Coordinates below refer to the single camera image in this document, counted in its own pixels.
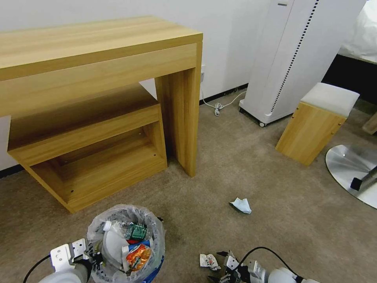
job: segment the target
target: round metal plate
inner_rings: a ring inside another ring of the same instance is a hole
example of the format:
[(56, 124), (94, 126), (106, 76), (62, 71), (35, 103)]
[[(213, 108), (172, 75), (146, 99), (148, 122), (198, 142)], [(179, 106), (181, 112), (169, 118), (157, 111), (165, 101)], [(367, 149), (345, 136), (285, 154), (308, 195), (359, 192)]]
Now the round metal plate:
[(326, 165), (334, 179), (351, 195), (377, 208), (377, 183), (356, 191), (350, 187), (353, 178), (362, 179), (377, 166), (377, 152), (354, 145), (337, 145), (326, 153)]

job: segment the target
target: desk leg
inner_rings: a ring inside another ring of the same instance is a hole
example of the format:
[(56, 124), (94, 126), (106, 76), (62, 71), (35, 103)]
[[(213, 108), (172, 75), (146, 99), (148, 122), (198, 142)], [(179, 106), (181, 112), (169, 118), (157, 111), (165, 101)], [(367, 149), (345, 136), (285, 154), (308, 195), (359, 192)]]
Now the desk leg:
[(155, 78), (161, 104), (167, 154), (173, 154), (191, 177), (196, 169), (202, 43), (196, 68)]

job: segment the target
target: power cord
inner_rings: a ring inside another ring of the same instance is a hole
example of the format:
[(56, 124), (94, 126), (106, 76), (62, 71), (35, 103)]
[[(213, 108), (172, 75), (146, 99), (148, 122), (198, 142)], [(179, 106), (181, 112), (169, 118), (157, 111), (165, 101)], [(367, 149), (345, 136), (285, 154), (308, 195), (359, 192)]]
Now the power cord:
[(25, 278), (24, 278), (24, 281), (23, 283), (26, 283), (27, 279), (29, 278), (29, 275), (31, 274), (31, 272), (33, 272), (33, 270), (38, 266), (40, 265), (43, 261), (45, 261), (46, 259), (48, 259), (49, 257), (51, 257), (51, 255), (46, 255), (44, 258), (40, 259), (36, 264), (33, 265), (32, 268), (30, 268), (30, 270), (27, 272)]
[(270, 248), (266, 248), (264, 246), (259, 246), (259, 247), (256, 247), (252, 250), (250, 250), (244, 257), (243, 259), (241, 259), (240, 263), (237, 265), (237, 267), (235, 269), (237, 269), (238, 267), (241, 266), (241, 264), (245, 261), (245, 259), (254, 251), (256, 250), (260, 250), (260, 249), (263, 249), (263, 250), (268, 250), (269, 252), (273, 253), (278, 259), (280, 259), (280, 261), (287, 267), (287, 269), (289, 269), (290, 272), (292, 272), (294, 275), (298, 276), (298, 274), (296, 272), (294, 272), (290, 267), (289, 265), (276, 253), (274, 252), (272, 249)]
[(200, 91), (201, 91), (201, 93), (202, 93), (203, 102), (204, 102), (206, 105), (208, 105), (208, 106), (210, 106), (210, 107), (212, 107), (212, 108), (215, 109), (215, 111), (214, 111), (215, 116), (219, 116), (219, 115), (220, 115), (220, 110), (221, 110), (221, 109), (223, 109), (224, 107), (226, 107), (226, 106), (232, 104), (232, 103), (233, 103), (233, 102), (234, 102), (234, 101), (235, 101), (235, 100), (236, 100), (241, 94), (244, 94), (244, 93), (246, 92), (246, 91), (241, 92), (240, 94), (238, 94), (238, 95), (236, 96), (236, 98), (234, 98), (234, 99), (232, 100), (232, 102), (230, 102), (230, 103), (228, 103), (228, 104), (222, 105), (221, 103), (217, 102), (217, 103), (215, 104), (215, 106), (213, 106), (213, 105), (208, 104), (207, 102), (205, 102), (205, 100), (204, 100), (204, 92), (202, 91), (201, 88), (200, 88)]

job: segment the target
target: carpet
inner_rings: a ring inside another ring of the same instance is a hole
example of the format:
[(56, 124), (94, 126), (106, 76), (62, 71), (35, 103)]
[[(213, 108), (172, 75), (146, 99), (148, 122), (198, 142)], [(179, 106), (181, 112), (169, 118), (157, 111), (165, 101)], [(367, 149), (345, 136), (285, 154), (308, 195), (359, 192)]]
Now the carpet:
[[(225, 104), (235, 95), (211, 104)], [(96, 215), (124, 203), (147, 207), (165, 220), (165, 261), (155, 283), (208, 282), (207, 275), (219, 273), (199, 267), (200, 253), (231, 249), (242, 258), (259, 245), (276, 251), (305, 278), (321, 283), (375, 282), (377, 211), (341, 188), (324, 160), (326, 151), (338, 144), (377, 149), (376, 137), (361, 129), (370, 117), (362, 109), (356, 105), (331, 142), (305, 167), (275, 151), (289, 118), (261, 128), (238, 112), (238, 101), (221, 110), (219, 117), (202, 105), (194, 178), (170, 158), (163, 172), (75, 214), (25, 171), (5, 177), (0, 180), (1, 281), (21, 282), (51, 249), (85, 237)], [(250, 215), (229, 205), (236, 197), (249, 200)], [(269, 271), (283, 266), (263, 250), (249, 259)], [(28, 282), (51, 272), (45, 261)]]

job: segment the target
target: trash can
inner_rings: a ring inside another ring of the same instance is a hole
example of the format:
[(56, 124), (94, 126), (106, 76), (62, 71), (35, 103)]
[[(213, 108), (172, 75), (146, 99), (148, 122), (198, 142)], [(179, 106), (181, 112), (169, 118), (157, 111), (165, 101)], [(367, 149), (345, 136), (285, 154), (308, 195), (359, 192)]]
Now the trash can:
[[(116, 233), (106, 234), (104, 226), (109, 221), (146, 226), (146, 238), (151, 239), (151, 254), (140, 270), (127, 273), (122, 270), (119, 257), (122, 255), (125, 239)], [(102, 212), (89, 225), (87, 239), (89, 249), (95, 253), (101, 252), (104, 259), (104, 264), (92, 271), (92, 278), (96, 283), (149, 283), (155, 278), (164, 261), (165, 230), (162, 222), (143, 207), (118, 204)]]

